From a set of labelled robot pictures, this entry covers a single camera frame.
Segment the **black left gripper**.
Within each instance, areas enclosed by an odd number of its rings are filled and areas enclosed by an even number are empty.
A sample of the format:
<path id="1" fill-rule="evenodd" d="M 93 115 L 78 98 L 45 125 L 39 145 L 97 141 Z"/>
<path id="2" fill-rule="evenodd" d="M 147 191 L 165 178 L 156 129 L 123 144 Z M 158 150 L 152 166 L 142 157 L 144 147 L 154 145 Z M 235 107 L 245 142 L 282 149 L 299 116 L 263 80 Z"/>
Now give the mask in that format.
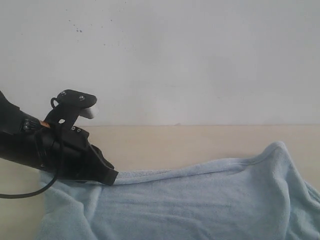
<path id="1" fill-rule="evenodd" d="M 36 130 L 32 133 L 34 168 L 49 173 L 60 169 L 62 180 L 112 186 L 119 172 L 98 147 L 89 144 L 89 135 L 86 130 L 75 127 L 73 130 L 64 129 L 60 140 L 52 129 Z M 90 169 L 89 156 L 93 169 Z"/>

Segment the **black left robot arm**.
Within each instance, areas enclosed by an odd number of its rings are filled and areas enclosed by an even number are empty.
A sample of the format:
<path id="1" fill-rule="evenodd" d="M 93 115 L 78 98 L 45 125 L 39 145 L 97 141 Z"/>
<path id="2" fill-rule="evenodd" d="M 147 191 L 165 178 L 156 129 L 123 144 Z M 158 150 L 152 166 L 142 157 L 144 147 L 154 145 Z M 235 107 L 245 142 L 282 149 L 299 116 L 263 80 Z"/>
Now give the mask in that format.
<path id="1" fill-rule="evenodd" d="M 89 132 L 75 125 L 78 117 L 94 118 L 97 97 L 66 89 L 50 103 L 51 111 L 39 120 L 0 95 L 0 157 L 59 180 L 113 185 L 118 171 L 90 144 Z"/>

